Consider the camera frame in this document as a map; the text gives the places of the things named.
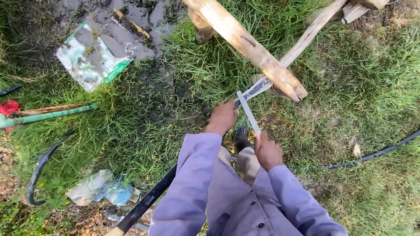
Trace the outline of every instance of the shirt sleeve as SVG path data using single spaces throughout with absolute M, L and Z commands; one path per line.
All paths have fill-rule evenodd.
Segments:
M 285 165 L 268 172 L 274 194 L 287 219 L 305 236 L 346 236 L 344 228 L 330 219 L 327 211 L 303 189 Z
M 175 178 L 153 214 L 150 236 L 198 234 L 206 220 L 207 191 L 221 143 L 218 134 L 185 137 Z

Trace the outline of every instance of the hand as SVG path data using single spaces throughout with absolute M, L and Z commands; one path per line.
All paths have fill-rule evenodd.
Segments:
M 204 129 L 205 133 L 219 134 L 220 136 L 234 126 L 238 110 L 234 110 L 235 99 L 231 98 L 226 103 L 219 103 L 211 113 L 210 122 Z
M 261 167 L 267 172 L 275 166 L 284 165 L 283 150 L 280 145 L 268 138 L 266 130 L 261 132 L 261 137 L 255 136 L 255 155 Z

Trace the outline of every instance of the lavender shirt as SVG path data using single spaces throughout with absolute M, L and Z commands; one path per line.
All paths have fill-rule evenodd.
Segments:
M 260 168 L 251 187 L 217 155 L 218 134 L 188 134 L 176 177 L 152 217 L 149 235 L 194 236 L 207 213 L 211 236 L 345 236 L 344 228 L 284 165 Z

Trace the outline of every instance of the green pipe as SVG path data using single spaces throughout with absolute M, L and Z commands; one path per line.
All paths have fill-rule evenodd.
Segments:
M 5 115 L 0 114 L 0 128 L 11 127 L 14 125 L 25 124 L 29 122 L 42 121 L 42 120 L 47 120 L 47 119 L 65 116 L 65 115 L 71 115 L 71 114 L 79 113 L 82 111 L 92 110 L 97 107 L 98 107 L 98 104 L 92 104 L 92 105 L 87 105 L 87 106 L 83 106 L 79 108 L 55 111 L 55 112 L 45 113 L 45 114 L 30 115 L 30 116 L 24 116 L 24 117 L 18 117 L 18 118 L 6 118 Z

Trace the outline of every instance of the rubber boot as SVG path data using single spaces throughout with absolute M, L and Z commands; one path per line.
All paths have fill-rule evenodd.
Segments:
M 254 147 L 247 139 L 246 131 L 248 129 L 248 125 L 242 124 L 237 130 L 233 132 L 232 135 L 232 142 L 235 145 L 236 154 L 242 151 L 246 147 Z

